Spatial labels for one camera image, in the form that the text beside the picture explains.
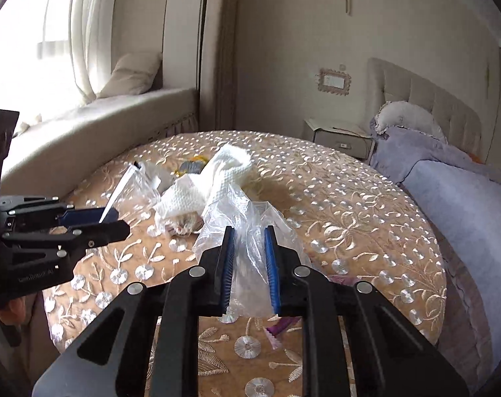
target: white pillow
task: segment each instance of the white pillow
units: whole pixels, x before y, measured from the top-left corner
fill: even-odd
[[[135,52],[125,54],[116,63],[111,79],[96,94],[97,98],[117,95],[138,95],[146,92],[157,74],[161,52]]]
[[[415,129],[447,143],[434,116],[428,110],[409,102],[387,102],[375,115],[375,131],[378,134],[383,134],[392,126]]]

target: metal screw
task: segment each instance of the metal screw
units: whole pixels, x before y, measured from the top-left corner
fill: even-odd
[[[201,266],[195,266],[189,270],[189,275],[191,277],[201,277],[205,273],[206,273],[206,270],[204,269],[204,267],[201,267]]]
[[[372,286],[368,282],[361,281],[357,284],[357,291],[362,293],[362,294],[369,294],[371,293]]]
[[[144,286],[139,282],[134,282],[127,287],[127,292],[131,295],[140,294],[144,290]]]
[[[309,273],[311,273],[309,267],[298,266],[296,269],[294,269],[294,274],[298,277],[308,277]]]

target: light switch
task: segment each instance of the light switch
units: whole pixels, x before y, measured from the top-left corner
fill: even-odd
[[[327,87],[344,89],[344,77],[326,74],[324,76],[324,85]]]

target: drawer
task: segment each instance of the drawer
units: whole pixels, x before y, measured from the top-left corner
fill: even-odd
[[[331,133],[323,129],[317,130],[314,134],[314,142],[316,144],[336,149],[360,160],[368,158],[372,141],[373,139],[349,134]]]

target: nightstand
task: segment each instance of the nightstand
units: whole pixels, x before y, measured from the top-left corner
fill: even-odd
[[[375,142],[357,125],[341,120],[306,119],[302,139],[369,163]]]

